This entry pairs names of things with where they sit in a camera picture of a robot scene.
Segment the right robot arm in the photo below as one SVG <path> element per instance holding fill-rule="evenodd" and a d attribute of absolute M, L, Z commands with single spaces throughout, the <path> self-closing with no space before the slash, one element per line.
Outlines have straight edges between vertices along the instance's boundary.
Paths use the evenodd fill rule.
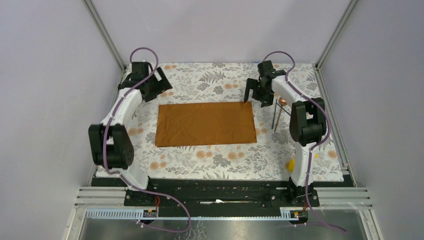
<path fill-rule="evenodd" d="M 313 145 L 320 143 L 327 133 L 325 102 L 322 98 L 311 98 L 296 88 L 289 81 L 288 73 L 276 70 L 270 60 L 257 65 L 258 79 L 249 78 L 246 81 L 243 101 L 249 97 L 261 102 L 261 107 L 274 104 L 274 94 L 278 94 L 291 106 L 289 133 L 295 142 L 294 169 L 290 180 L 296 186 L 287 191 L 287 201 L 293 206 L 301 205 L 307 194 L 301 187 L 312 183 L 310 177 L 312 168 Z"/>

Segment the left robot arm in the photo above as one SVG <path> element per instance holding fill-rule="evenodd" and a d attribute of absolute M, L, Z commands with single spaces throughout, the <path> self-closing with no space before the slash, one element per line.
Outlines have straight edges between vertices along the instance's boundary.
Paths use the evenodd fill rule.
<path fill-rule="evenodd" d="M 129 124 L 136 108 L 172 89 L 161 67 L 150 62 L 130 64 L 123 82 L 118 85 L 118 96 L 106 117 L 88 128 L 93 163 L 108 174 L 117 174 L 130 190 L 137 191 L 136 199 L 144 206 L 152 204 L 155 192 L 148 187 L 149 176 L 135 166 L 135 149 L 129 136 Z"/>

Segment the orange cloth napkin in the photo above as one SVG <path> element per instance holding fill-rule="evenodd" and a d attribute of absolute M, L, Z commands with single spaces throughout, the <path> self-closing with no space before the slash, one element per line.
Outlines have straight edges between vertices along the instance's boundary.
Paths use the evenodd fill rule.
<path fill-rule="evenodd" d="M 163 104 L 155 145 L 182 147 L 257 142 L 251 102 Z"/>

